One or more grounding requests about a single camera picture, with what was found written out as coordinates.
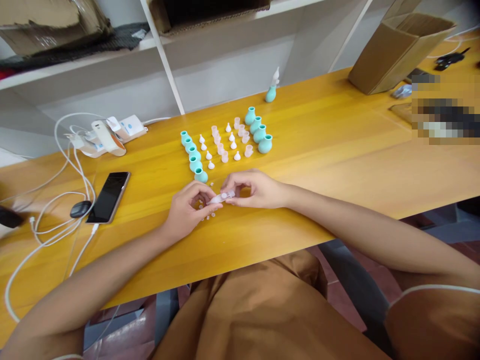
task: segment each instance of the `dark fabric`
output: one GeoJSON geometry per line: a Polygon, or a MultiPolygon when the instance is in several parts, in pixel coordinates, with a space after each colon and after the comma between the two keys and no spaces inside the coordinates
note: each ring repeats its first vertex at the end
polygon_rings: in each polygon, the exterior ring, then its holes
{"type": "Polygon", "coordinates": [[[143,38],[132,35],[141,30],[144,30],[146,35],[150,31],[149,24],[147,22],[136,22],[118,26],[109,37],[73,50],[54,49],[33,56],[11,56],[0,60],[0,71],[13,70],[15,72],[23,72],[66,63],[97,53],[122,49],[133,50],[143,38]]]}

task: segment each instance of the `phone screen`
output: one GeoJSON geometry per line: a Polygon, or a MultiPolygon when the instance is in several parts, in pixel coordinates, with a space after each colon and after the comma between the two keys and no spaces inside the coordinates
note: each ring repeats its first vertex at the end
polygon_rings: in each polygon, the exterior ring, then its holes
{"type": "Polygon", "coordinates": [[[105,224],[112,220],[129,177],[129,172],[111,172],[108,175],[88,215],[87,223],[105,224]]]}

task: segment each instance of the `person's right hand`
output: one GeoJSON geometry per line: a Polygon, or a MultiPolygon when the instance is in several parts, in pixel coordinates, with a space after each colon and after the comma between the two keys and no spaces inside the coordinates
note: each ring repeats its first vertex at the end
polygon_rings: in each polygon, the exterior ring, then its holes
{"type": "Polygon", "coordinates": [[[258,169],[233,172],[225,179],[220,193],[235,191],[225,202],[239,207],[276,209],[286,206],[287,185],[272,179],[258,169]],[[240,197],[240,190],[250,188],[249,197],[240,197]]]}

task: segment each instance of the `brown cardboard box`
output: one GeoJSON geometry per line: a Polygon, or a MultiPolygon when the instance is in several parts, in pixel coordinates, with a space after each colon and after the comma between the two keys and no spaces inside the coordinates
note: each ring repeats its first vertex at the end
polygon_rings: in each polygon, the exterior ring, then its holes
{"type": "Polygon", "coordinates": [[[440,17],[412,12],[420,0],[396,0],[348,75],[370,95],[393,89],[455,28],[440,17]]]}
{"type": "Polygon", "coordinates": [[[95,0],[0,0],[0,37],[21,56],[88,44],[112,32],[95,0]]]}
{"type": "Polygon", "coordinates": [[[260,10],[270,9],[271,0],[148,0],[155,27],[163,36],[203,28],[260,10]]]}

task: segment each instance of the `brown clothing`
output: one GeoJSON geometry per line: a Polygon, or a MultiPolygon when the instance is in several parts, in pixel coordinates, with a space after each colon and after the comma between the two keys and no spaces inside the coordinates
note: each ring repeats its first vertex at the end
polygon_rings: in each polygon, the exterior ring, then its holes
{"type": "MultiPolygon", "coordinates": [[[[153,359],[388,359],[326,300],[306,250],[197,283],[153,359]]],[[[480,351],[480,295],[419,290],[390,310],[399,359],[469,359],[480,351]]]]}

